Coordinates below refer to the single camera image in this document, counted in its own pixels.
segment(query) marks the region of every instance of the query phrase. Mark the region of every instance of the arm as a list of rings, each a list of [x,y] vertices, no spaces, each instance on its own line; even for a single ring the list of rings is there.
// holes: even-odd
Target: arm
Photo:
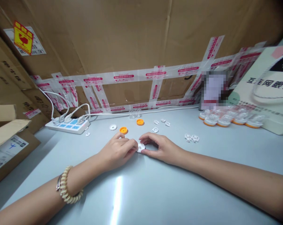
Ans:
[[[283,221],[283,175],[188,152],[158,134],[146,133],[140,140],[159,145],[158,151],[143,154],[197,173]]]
[[[125,164],[137,148],[135,140],[117,133],[98,154],[71,168],[67,177],[69,194],[75,195],[101,173]],[[0,224],[48,222],[65,205],[56,191],[57,180],[58,176],[0,211]]]

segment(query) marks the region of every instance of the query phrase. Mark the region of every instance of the box flap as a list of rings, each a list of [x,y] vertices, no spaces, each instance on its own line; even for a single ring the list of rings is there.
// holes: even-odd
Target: box flap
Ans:
[[[16,119],[15,105],[0,105],[0,121],[12,121]]]
[[[0,146],[4,144],[5,141],[7,141],[13,135],[15,135],[17,132],[25,128],[30,122],[30,120],[16,119],[0,127]]]

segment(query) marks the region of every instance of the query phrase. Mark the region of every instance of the open cardboard box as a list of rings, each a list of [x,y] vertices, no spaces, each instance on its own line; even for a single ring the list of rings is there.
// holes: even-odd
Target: open cardboard box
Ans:
[[[15,105],[0,105],[0,181],[40,144],[30,122],[16,119]]]

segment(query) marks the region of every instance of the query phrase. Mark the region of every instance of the hand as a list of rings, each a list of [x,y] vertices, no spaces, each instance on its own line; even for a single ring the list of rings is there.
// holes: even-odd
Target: hand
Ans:
[[[162,160],[168,164],[178,166],[184,153],[186,152],[184,149],[175,145],[164,135],[148,132],[143,134],[139,139],[144,145],[154,141],[159,146],[158,151],[144,149],[141,151],[142,154]]]
[[[103,161],[104,170],[109,171],[124,165],[137,149],[138,143],[134,139],[129,140],[118,132],[97,155]]]

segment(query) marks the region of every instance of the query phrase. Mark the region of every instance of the yellow warning sticker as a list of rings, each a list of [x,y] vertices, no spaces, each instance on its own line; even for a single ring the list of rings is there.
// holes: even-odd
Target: yellow warning sticker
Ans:
[[[33,44],[33,33],[19,22],[14,22],[14,44],[31,55]]]

